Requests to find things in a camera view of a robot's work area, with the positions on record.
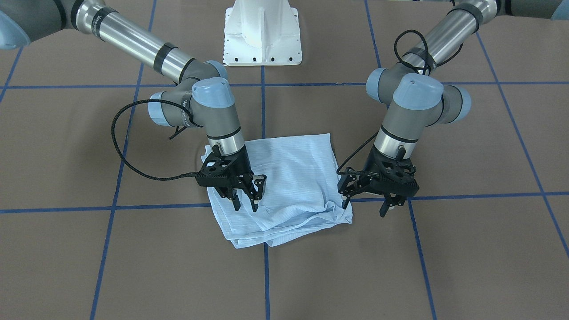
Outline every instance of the towel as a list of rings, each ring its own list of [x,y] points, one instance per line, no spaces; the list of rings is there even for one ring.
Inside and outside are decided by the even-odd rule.
[[[213,214],[235,248],[266,242],[274,247],[340,223],[352,223],[352,206],[342,209],[340,177],[329,134],[261,139],[245,143],[251,169],[265,174],[265,194],[253,212],[238,190],[241,208],[208,187]],[[211,148],[206,146],[206,155]]]

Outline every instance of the robotic arm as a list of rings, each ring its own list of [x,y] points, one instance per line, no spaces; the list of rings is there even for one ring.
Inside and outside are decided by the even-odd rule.
[[[41,14],[31,19],[30,13]],[[233,202],[235,210],[241,207],[237,189],[242,189],[253,211],[257,210],[266,176],[255,175],[251,170],[235,99],[222,64],[200,63],[107,7],[103,0],[0,2],[2,49],[25,46],[65,28],[93,34],[178,83],[171,92],[153,95],[150,117],[159,125],[204,127],[212,153],[200,171],[188,177],[195,177],[200,186],[214,187],[222,198]]]
[[[389,109],[364,169],[347,167],[338,172],[342,175],[338,191],[344,208],[362,192],[383,195],[380,215],[384,217],[387,210],[404,205],[408,197],[417,193],[416,168],[410,157],[423,129],[464,118],[472,104],[465,89],[443,86],[429,75],[452,59],[453,52],[470,34],[497,15],[569,19],[569,1],[459,0],[425,37],[414,30],[404,32],[402,35],[417,33],[421,42],[402,57],[395,53],[399,62],[393,68],[376,69],[368,78],[368,95]]]

